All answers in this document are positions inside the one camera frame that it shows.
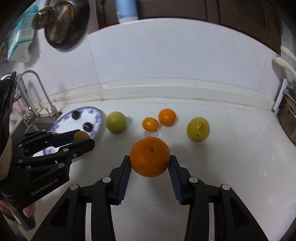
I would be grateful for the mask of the person's hand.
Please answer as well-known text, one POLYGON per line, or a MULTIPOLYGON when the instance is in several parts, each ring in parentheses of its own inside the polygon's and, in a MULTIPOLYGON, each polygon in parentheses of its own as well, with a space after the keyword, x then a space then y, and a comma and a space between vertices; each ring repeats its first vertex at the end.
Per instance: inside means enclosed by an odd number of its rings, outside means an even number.
MULTIPOLYGON (((2 199, 0 201, 0 208, 1 212, 8 218, 14 219, 14 216, 12 215, 11 211, 15 210, 13 206, 11 206, 5 199, 2 199)), ((33 203, 30 206, 23 209, 23 213, 26 217, 33 216, 36 212, 36 204, 33 203)))

